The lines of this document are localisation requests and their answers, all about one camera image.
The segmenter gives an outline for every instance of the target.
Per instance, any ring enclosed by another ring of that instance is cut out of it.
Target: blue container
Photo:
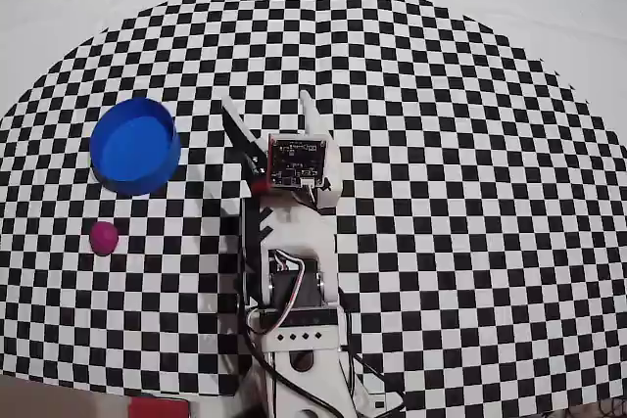
[[[89,141],[91,166],[106,188],[128,196],[157,190],[174,174],[180,139],[164,106],[149,98],[118,103],[100,118]]]

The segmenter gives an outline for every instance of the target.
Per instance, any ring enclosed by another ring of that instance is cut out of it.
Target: checkerboard pattern
[[[303,88],[341,147],[330,217],[354,343],[408,416],[623,393],[627,151],[541,61],[424,0],[182,0],[50,68],[0,121],[2,371],[233,394],[250,364],[233,290],[247,189],[219,99],[257,135],[293,132]],[[166,105],[183,151],[168,185],[130,199],[88,152],[133,96]],[[121,232],[111,257],[89,249],[97,218]]]

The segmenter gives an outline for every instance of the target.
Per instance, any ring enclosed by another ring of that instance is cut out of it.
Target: wire
[[[303,198],[301,198],[301,196],[298,194],[298,191],[291,192],[292,198],[294,198],[294,200],[299,205],[303,205],[306,208],[309,208],[311,210],[316,211],[317,213],[320,213],[319,209],[315,206],[315,196],[314,196],[314,191],[312,190],[312,187],[306,186],[304,188],[307,189],[307,196],[310,199],[309,201],[305,201]]]
[[[272,353],[272,367],[276,370],[276,353]],[[276,379],[272,378],[272,416],[276,416]]]
[[[242,262],[243,262],[243,258],[242,258],[242,260],[240,260],[240,270],[243,270],[243,266],[241,266]],[[248,349],[250,354],[257,360],[257,362],[262,367],[262,369],[264,369],[264,371],[273,380],[275,380],[277,382],[280,382],[283,386],[287,387],[292,392],[294,392],[294,393],[296,393],[296,394],[306,398],[311,403],[319,406],[320,408],[324,408],[331,415],[333,415],[333,416],[335,416],[337,418],[343,418],[342,413],[337,408],[335,408],[333,405],[327,403],[323,399],[321,399],[321,398],[319,398],[319,397],[317,397],[317,396],[315,396],[313,394],[310,394],[305,389],[302,389],[301,387],[297,386],[292,381],[290,381],[285,376],[283,376],[278,371],[276,371],[275,368],[273,368],[272,366],[270,366],[268,364],[268,362],[264,358],[264,355],[261,354],[257,348],[255,348],[255,345],[253,345],[253,341],[251,340],[251,337],[248,335],[248,332],[247,332],[246,307],[244,305],[244,281],[243,281],[243,279],[244,279],[243,276],[240,275],[239,279],[238,279],[238,282],[237,282],[237,294],[238,294],[238,296],[240,298],[239,299],[239,305],[237,307],[237,316],[238,316],[238,319],[239,319],[240,327],[244,331],[244,335],[243,335],[244,336],[244,344],[246,345],[246,348]]]
[[[353,350],[352,336],[353,336],[353,318],[351,312],[348,310],[348,303],[346,301],[346,295],[342,288],[338,288],[338,297],[340,298],[340,305],[344,310],[344,317],[346,318],[346,344],[350,350]],[[355,359],[349,354],[349,393],[351,397],[355,394]]]
[[[344,291],[342,290],[342,288],[338,288],[338,296],[340,298],[340,304],[342,305],[342,308],[344,308],[344,314],[346,315],[346,325],[347,325],[346,343],[347,345],[345,347],[342,347],[342,350],[349,354],[349,359],[351,360],[351,362],[349,362],[349,368],[353,369],[353,371],[355,370],[355,363],[353,362],[353,360],[356,360],[359,364],[361,364],[365,369],[367,369],[369,372],[374,374],[374,376],[376,376],[381,382],[383,382],[383,384],[387,385],[395,394],[397,394],[401,398],[401,403],[398,406],[392,408],[391,410],[385,411],[381,413],[380,415],[376,415],[374,417],[374,418],[388,418],[394,415],[395,413],[402,411],[403,408],[405,408],[405,392],[396,390],[396,386],[394,384],[391,384],[390,381],[388,381],[383,374],[381,374],[379,371],[377,371],[372,366],[370,366],[367,362],[365,362],[365,360],[362,357],[360,357],[356,352],[353,351],[351,340],[350,340],[352,333],[353,333],[351,314],[348,313],[348,310],[347,310],[348,304],[346,300],[346,294],[344,294]],[[353,382],[353,384],[351,385],[351,382],[349,382],[349,392],[351,393],[351,396],[353,396],[353,392],[355,390],[354,389],[355,383]]]
[[[394,415],[395,413],[402,411],[403,408],[405,408],[405,393],[404,392],[396,390],[396,385],[391,384],[390,381],[388,381],[383,374],[381,374],[379,371],[377,371],[371,365],[365,362],[365,360],[361,356],[359,356],[356,352],[349,350],[348,347],[343,347],[343,350],[345,350],[359,364],[361,364],[370,373],[374,374],[374,376],[376,376],[377,379],[379,379],[383,384],[387,385],[390,389],[392,389],[392,392],[394,392],[396,395],[398,395],[401,398],[401,403],[399,405],[395,406],[391,410],[381,413],[380,415],[376,415],[374,418],[388,418]]]
[[[303,285],[303,279],[305,278],[305,261],[304,260],[296,256],[289,255],[283,252],[282,250],[275,250],[274,252],[275,252],[275,255],[278,255],[276,259],[277,261],[279,261],[279,264],[281,264],[281,266],[287,269],[287,263],[285,262],[285,260],[293,261],[299,265],[299,271],[298,271],[298,276],[296,278],[296,282],[294,283],[294,287],[292,288],[292,294],[290,295],[290,299],[287,302],[287,304],[285,304],[285,307],[283,307],[283,311],[281,312],[281,315],[276,320],[276,322],[274,322],[274,325],[272,325],[270,328],[268,328],[264,332],[255,330],[252,327],[251,319],[252,319],[253,313],[258,309],[258,307],[253,307],[246,313],[246,329],[260,336],[267,335],[268,333],[272,332],[273,330],[276,330],[278,327],[280,327],[283,324],[283,322],[285,321],[289,313],[294,308],[294,304],[296,303],[296,299],[298,298],[298,293],[301,291],[301,286]]]
[[[272,325],[270,328],[268,328],[264,332],[264,335],[267,335],[268,333],[276,330],[278,327],[280,327],[283,324],[283,322],[285,321],[289,313],[292,311],[292,308],[294,308],[294,304],[296,303],[296,298],[298,297],[298,293],[300,292],[301,286],[303,284],[303,278],[305,277],[305,262],[301,258],[286,254],[282,250],[275,250],[274,252],[277,255],[280,255],[285,259],[288,259],[290,261],[294,261],[295,263],[297,263],[299,265],[299,271],[298,271],[298,277],[296,278],[296,282],[294,283],[294,288],[292,289],[292,294],[290,295],[290,299],[287,302],[287,304],[285,304],[285,307],[283,308],[283,312],[278,317],[278,320],[276,320],[274,325]]]
[[[312,190],[312,187],[311,187],[311,186],[308,186],[308,187],[307,187],[307,192],[309,193],[310,198],[312,199],[312,203],[313,203],[313,205],[315,206],[315,196],[314,196],[314,190]]]

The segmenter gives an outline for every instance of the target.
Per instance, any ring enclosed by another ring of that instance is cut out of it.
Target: black cable
[[[240,264],[240,272],[241,272],[243,268],[242,266],[243,262],[240,261],[240,263],[241,263]],[[239,295],[239,305],[237,308],[237,312],[238,312],[238,318],[239,318],[239,323],[240,323],[240,329],[243,332],[244,344],[246,345],[246,348],[248,348],[250,354],[257,360],[259,365],[262,366],[262,369],[264,369],[264,371],[273,380],[280,382],[283,386],[287,387],[292,392],[306,398],[311,403],[319,406],[320,408],[324,408],[326,411],[331,413],[331,415],[337,418],[343,418],[342,413],[333,405],[331,405],[330,403],[327,403],[323,399],[313,394],[310,394],[305,389],[297,386],[292,381],[287,379],[285,376],[277,372],[276,369],[274,369],[271,365],[267,363],[267,361],[264,358],[264,355],[261,354],[257,350],[257,348],[255,348],[255,345],[253,345],[253,341],[251,340],[251,337],[248,334],[248,328],[246,326],[246,307],[244,305],[244,282],[243,282],[243,277],[241,275],[239,276],[239,279],[237,282],[237,294]]]
[[[405,408],[405,393],[399,390],[396,390],[396,386],[393,384],[390,384],[390,381],[388,381],[385,376],[383,374],[381,374],[379,371],[377,371],[376,369],[374,369],[372,366],[370,366],[367,362],[365,362],[365,360],[360,357],[352,348],[351,348],[351,336],[353,335],[353,325],[352,325],[352,321],[351,321],[351,314],[348,312],[347,308],[348,308],[348,303],[346,300],[346,294],[344,294],[344,291],[342,290],[342,288],[338,288],[338,297],[340,299],[340,305],[342,305],[342,308],[344,309],[344,314],[346,315],[346,328],[347,328],[347,332],[346,332],[346,343],[347,345],[345,347],[342,348],[343,351],[347,352],[349,354],[349,367],[351,369],[353,369],[353,371],[355,371],[355,360],[361,364],[365,369],[367,369],[368,371],[370,371],[372,374],[374,374],[375,377],[377,377],[383,384],[387,385],[388,387],[390,387],[390,389],[392,389],[392,392],[394,392],[395,394],[397,394],[400,398],[401,398],[401,404],[392,408],[389,411],[385,411],[383,413],[381,413],[380,415],[376,415],[374,418],[388,418],[390,416],[392,416],[393,414],[402,411],[403,408]],[[349,385],[349,391],[351,391],[351,396],[353,396],[353,391],[355,387],[355,383],[353,382],[353,388],[351,389],[351,386]]]
[[[338,288],[338,298],[340,299],[340,305],[344,310],[344,317],[346,318],[346,345],[349,350],[353,350],[352,348],[352,336],[353,336],[353,318],[351,317],[351,312],[348,310],[348,303],[346,301],[346,295],[342,288]],[[351,394],[351,398],[355,394],[355,359],[349,354],[349,394]]]
[[[276,369],[276,353],[272,353],[272,367]],[[276,379],[272,378],[272,416],[276,416]]]
[[[396,386],[394,384],[391,384],[390,381],[388,381],[383,374],[381,374],[379,371],[377,371],[371,365],[369,365],[367,362],[365,362],[365,360],[361,356],[359,356],[356,352],[348,350],[348,347],[346,347],[344,349],[359,364],[361,364],[365,369],[367,369],[369,372],[374,374],[374,376],[376,376],[377,379],[379,379],[383,384],[387,385],[390,389],[392,389],[392,392],[394,392],[396,395],[398,395],[401,398],[401,403],[399,405],[395,406],[391,410],[388,410],[388,411],[385,411],[385,412],[381,413],[380,415],[376,415],[374,418],[388,418],[388,417],[394,415],[395,413],[398,413],[399,411],[402,411],[403,408],[405,408],[405,393],[402,392],[402,391],[396,390]]]

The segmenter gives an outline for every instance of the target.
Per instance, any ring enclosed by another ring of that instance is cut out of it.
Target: red object
[[[89,232],[89,243],[91,250],[96,255],[110,255],[118,244],[118,229],[111,222],[98,221]]]
[[[251,194],[254,196],[263,195],[269,190],[268,182],[265,178],[260,178],[251,184]]]
[[[189,418],[189,403],[151,396],[135,396],[128,406],[128,418]]]

